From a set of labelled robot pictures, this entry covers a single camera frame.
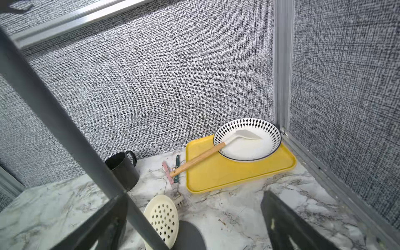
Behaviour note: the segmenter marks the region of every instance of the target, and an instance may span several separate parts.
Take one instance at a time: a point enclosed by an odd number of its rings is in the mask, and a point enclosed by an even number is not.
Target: white spatula
[[[249,139],[249,140],[261,140],[262,139],[261,137],[259,137],[255,133],[250,132],[248,130],[245,130],[245,129],[237,130],[236,132],[234,132],[234,134],[232,136],[227,138],[224,142],[221,142],[220,144],[215,145],[213,148],[211,148],[211,149],[207,150],[206,152],[202,153],[201,155],[191,159],[190,161],[188,161],[187,163],[183,164],[179,168],[174,169],[174,171],[170,173],[170,176],[174,177],[175,175],[178,175],[178,174],[182,173],[186,169],[198,164],[202,160],[204,160],[207,157],[211,156],[215,152],[221,150],[223,147],[225,147],[226,145],[228,145],[233,140],[235,140],[236,138],[239,138],[239,137],[245,138],[245,139]]]

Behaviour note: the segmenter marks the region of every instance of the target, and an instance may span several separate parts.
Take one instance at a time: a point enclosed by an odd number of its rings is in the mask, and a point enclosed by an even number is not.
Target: scrub brush
[[[167,175],[167,179],[168,179],[169,183],[171,184],[172,191],[175,193],[174,197],[172,198],[172,201],[174,202],[176,208],[179,209],[179,208],[181,208],[183,206],[184,200],[185,200],[183,194],[181,194],[178,191],[179,182],[174,183],[174,180],[170,176],[170,170],[168,168],[167,162],[163,161],[162,162],[162,167],[164,169],[165,174]]]

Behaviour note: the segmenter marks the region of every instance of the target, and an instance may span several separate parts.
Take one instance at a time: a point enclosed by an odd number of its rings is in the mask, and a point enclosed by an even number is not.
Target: marble countertop
[[[129,195],[142,211],[155,195],[173,196],[161,164],[165,160],[174,166],[178,154],[185,159],[183,149],[138,160],[140,180]],[[205,194],[188,192],[182,173],[179,191],[185,205],[178,210],[179,219],[200,230],[207,249],[272,249],[260,208],[267,188],[336,246],[367,249],[353,216],[300,163],[271,178]],[[0,248],[49,249],[107,201],[87,175],[27,189],[0,213]],[[127,224],[120,249],[144,248],[139,234]]]

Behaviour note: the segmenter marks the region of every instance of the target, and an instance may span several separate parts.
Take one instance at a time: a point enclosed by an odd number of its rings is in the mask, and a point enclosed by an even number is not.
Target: aluminum frame
[[[0,166],[0,193],[15,199],[25,190],[25,186]]]
[[[274,103],[275,123],[281,132],[289,127],[294,0],[275,0]]]
[[[12,34],[11,39],[21,49],[152,1],[154,0],[101,0],[45,23]]]
[[[307,169],[327,189],[332,190],[356,216],[367,230],[382,240],[388,249],[400,249],[400,232],[358,197],[342,180],[313,156],[288,132],[290,125],[290,89],[292,75],[292,48],[295,0],[275,0],[275,112],[276,125],[282,138],[306,163]]]

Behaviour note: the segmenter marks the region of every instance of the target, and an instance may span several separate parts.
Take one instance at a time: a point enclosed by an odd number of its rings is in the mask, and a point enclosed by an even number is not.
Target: mug
[[[131,190],[139,180],[139,173],[135,169],[136,155],[132,151],[117,153],[106,160],[106,165],[119,180],[126,191]]]

